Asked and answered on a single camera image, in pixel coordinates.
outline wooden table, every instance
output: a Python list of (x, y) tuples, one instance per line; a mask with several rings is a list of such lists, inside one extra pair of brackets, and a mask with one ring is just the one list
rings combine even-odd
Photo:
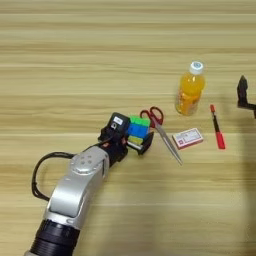
[[(164, 110), (169, 136), (197, 127), (204, 142), (180, 167), (156, 134), (142, 158), (130, 150), (95, 196), (75, 256), (255, 256), (256, 121), (236, 106), (244, 74), (256, 103), (254, 0), (1, 0), (0, 251), (23, 255), (46, 207), (30, 191), (51, 151), (80, 152), (110, 115)], [(179, 79), (205, 63), (196, 115), (174, 109)], [(217, 149), (214, 103), (227, 149)], [(67, 170), (50, 160), (50, 194)]]

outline orange juice bottle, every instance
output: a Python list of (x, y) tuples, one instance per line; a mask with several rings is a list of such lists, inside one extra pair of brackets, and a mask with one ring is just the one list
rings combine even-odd
[(204, 66), (199, 61), (191, 63), (189, 72), (181, 77), (179, 94), (176, 99), (176, 109), (179, 113), (190, 116), (197, 110), (202, 90), (205, 86), (203, 76)]

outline small box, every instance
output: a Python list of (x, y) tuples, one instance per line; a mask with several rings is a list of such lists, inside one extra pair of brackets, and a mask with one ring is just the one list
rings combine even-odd
[(176, 133), (173, 136), (178, 149), (183, 149), (191, 145), (200, 143), (204, 140), (197, 128), (193, 128), (184, 132)]

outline green block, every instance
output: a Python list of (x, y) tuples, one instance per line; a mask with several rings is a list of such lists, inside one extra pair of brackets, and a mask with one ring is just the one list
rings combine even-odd
[(136, 119), (138, 118), (138, 116), (130, 116), (130, 121), (132, 124), (135, 124)]
[(140, 117), (137, 117), (135, 120), (135, 124), (141, 125), (142, 119)]
[(141, 125), (149, 127), (150, 126), (150, 120), (148, 118), (143, 118), (142, 122), (141, 122)]

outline bottle label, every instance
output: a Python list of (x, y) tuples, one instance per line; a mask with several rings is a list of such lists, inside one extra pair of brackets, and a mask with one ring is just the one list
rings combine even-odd
[(177, 109), (183, 115), (192, 115), (196, 109), (201, 95), (189, 96), (179, 91), (177, 97)]

